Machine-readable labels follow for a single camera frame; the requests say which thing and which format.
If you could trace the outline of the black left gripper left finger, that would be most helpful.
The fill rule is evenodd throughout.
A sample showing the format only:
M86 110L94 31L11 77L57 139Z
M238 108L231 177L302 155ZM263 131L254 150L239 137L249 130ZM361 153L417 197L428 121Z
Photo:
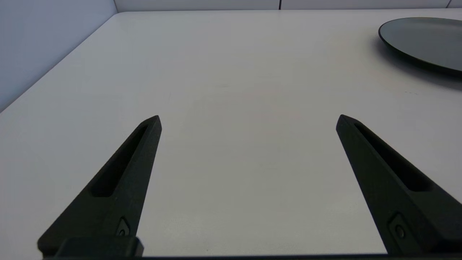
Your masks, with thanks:
M43 256L141 256L137 230L162 126L141 122L38 239Z

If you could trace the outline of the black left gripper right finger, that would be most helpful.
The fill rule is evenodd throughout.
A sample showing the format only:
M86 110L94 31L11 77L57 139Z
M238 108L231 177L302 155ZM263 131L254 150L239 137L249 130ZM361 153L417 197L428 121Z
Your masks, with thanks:
M390 255L461 255L462 206L360 121L336 131Z

